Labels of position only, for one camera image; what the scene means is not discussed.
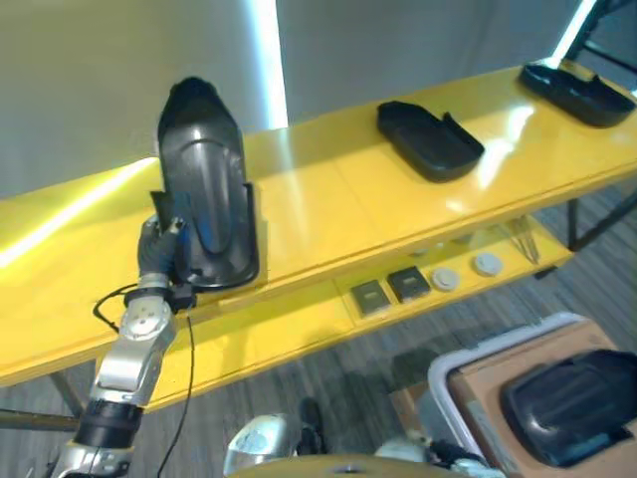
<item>black object in box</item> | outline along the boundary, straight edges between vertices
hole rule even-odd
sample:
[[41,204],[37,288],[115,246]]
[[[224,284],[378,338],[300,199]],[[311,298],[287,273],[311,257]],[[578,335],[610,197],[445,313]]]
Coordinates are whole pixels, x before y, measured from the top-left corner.
[[586,82],[564,70],[525,65],[519,80],[529,90],[592,126],[615,126],[635,109],[630,99],[606,85],[597,75]]
[[509,426],[540,462],[568,468],[632,438],[637,356],[609,350],[542,365],[505,385]]
[[377,125],[422,175],[436,182],[467,174],[485,151],[449,113],[437,119],[418,105],[383,103]]

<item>black tray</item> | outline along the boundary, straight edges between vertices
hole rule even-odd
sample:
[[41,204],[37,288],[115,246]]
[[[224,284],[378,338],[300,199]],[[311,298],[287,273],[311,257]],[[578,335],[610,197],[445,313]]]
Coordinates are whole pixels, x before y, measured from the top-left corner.
[[610,88],[597,75],[586,82],[564,70],[525,65],[519,80],[529,90],[592,126],[615,126],[635,109],[630,99]]
[[485,151],[449,113],[437,119],[418,105],[383,103],[377,125],[416,170],[435,182],[467,174]]

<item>small black square object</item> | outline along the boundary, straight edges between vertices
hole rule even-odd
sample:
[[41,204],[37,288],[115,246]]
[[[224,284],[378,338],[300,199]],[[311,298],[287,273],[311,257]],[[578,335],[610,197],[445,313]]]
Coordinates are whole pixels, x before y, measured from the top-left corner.
[[401,303],[424,296],[431,291],[417,267],[392,272],[387,276],[387,282]]
[[378,281],[369,281],[352,287],[351,293],[364,316],[389,307],[389,299],[387,299]]

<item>yellow tabletop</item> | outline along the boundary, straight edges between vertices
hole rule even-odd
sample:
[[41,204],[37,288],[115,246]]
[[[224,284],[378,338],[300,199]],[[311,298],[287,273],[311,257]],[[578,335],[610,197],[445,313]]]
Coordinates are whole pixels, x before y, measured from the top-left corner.
[[[375,126],[371,105],[245,139],[264,273],[200,320],[580,195],[637,171],[637,116],[597,129],[529,94],[519,69],[402,97],[454,118],[486,148],[465,177],[428,182]],[[156,161],[0,201],[0,384],[97,357],[114,339],[94,302],[136,279]],[[115,317],[120,305],[106,312]]]

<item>silver metal part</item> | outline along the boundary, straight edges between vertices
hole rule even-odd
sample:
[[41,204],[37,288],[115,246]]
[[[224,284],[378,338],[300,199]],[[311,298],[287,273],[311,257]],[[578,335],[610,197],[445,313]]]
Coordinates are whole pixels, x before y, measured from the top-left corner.
[[144,274],[139,278],[139,281],[137,281],[137,289],[143,287],[161,287],[162,289],[168,289],[168,277],[158,272]]
[[374,456],[425,463],[427,461],[426,451],[423,443],[411,440],[405,436],[385,441],[380,448],[376,450]]
[[244,426],[228,445],[223,465],[224,476],[294,456],[301,441],[301,421],[291,415],[262,415]]
[[60,454],[51,476],[64,478],[75,474],[113,476],[130,466],[132,448],[123,450],[95,448],[70,442]]
[[431,282],[439,291],[452,292],[458,288],[460,277],[451,269],[439,267],[431,273]]
[[160,296],[130,301],[119,337],[106,354],[91,398],[145,406],[155,388],[163,355],[175,338],[172,311]]

